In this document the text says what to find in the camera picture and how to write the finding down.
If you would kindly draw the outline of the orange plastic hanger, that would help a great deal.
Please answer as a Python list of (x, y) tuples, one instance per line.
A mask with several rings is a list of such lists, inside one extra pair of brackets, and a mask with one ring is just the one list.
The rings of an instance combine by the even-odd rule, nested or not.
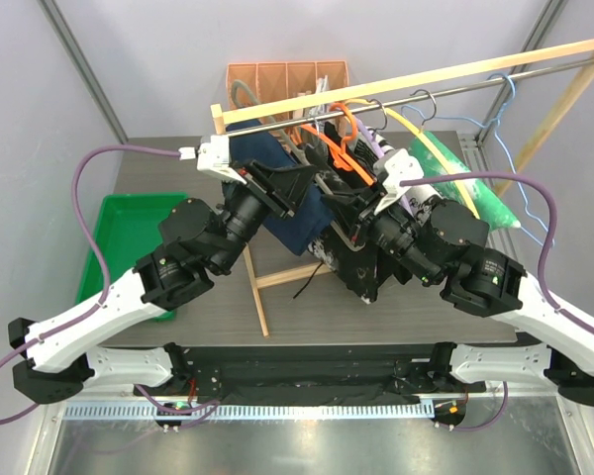
[(343, 136), (339, 144), (336, 144), (324, 133), (318, 132), (312, 126), (301, 125), (300, 128), (303, 131), (306, 131), (307, 133), (320, 139), (329, 147), (333, 158), (333, 166), (336, 169), (353, 172), (365, 183), (367, 187), (372, 186), (375, 182), (374, 178), (361, 165), (359, 165), (358, 162), (355, 161), (347, 151), (347, 145), (356, 138), (358, 133), (356, 118), (349, 108), (341, 102), (332, 103), (330, 106), (330, 111), (342, 112), (350, 125), (350, 134)]

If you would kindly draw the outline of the black white-speckled trousers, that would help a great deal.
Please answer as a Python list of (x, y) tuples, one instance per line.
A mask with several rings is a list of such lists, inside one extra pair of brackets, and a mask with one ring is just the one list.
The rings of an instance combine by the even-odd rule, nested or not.
[[(329, 192), (345, 193), (366, 187), (353, 171), (346, 172), (333, 166), (328, 152), (321, 145), (307, 144), (305, 158), (317, 167), (317, 187), (325, 185), (324, 196)], [(379, 249), (366, 243), (352, 244), (342, 226), (333, 219), (309, 245), (308, 250), (322, 260), (346, 287), (369, 305), (377, 300), (380, 286), (377, 278)]]

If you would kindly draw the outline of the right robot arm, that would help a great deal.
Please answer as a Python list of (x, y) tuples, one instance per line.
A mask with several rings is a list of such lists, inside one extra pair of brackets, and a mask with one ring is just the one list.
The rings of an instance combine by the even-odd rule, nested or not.
[(524, 266), (486, 245), (489, 226), (463, 205), (432, 196), (411, 215), (383, 208), (377, 193), (327, 195), (324, 202), (348, 237), (376, 245), (424, 286), (442, 285), (443, 300), (466, 314), (510, 324), (537, 339), (530, 346), (434, 347), (427, 379), (436, 390), (498, 380), (553, 385), (562, 397), (594, 407), (591, 319), (564, 323), (543, 285)]

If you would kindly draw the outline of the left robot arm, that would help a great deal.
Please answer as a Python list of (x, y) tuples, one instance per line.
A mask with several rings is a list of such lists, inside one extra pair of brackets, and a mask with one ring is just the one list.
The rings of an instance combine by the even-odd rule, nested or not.
[(15, 389), (41, 405), (121, 384), (182, 394), (193, 372), (180, 346), (124, 350), (103, 341), (211, 290), (211, 278), (230, 274), (268, 216), (297, 212), (315, 174), (312, 165), (240, 165), (221, 212), (200, 199), (179, 202), (158, 226), (160, 245), (100, 293), (42, 322), (12, 321), (10, 342), (22, 357), (12, 368)]

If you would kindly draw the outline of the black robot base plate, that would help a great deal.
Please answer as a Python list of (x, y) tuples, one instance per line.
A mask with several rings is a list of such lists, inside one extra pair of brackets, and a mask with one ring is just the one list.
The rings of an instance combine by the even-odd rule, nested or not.
[(481, 393), (484, 384), (450, 375), (454, 346), (314, 344), (187, 346), (182, 375), (152, 396), (193, 395), (243, 406), (382, 406), (423, 396)]

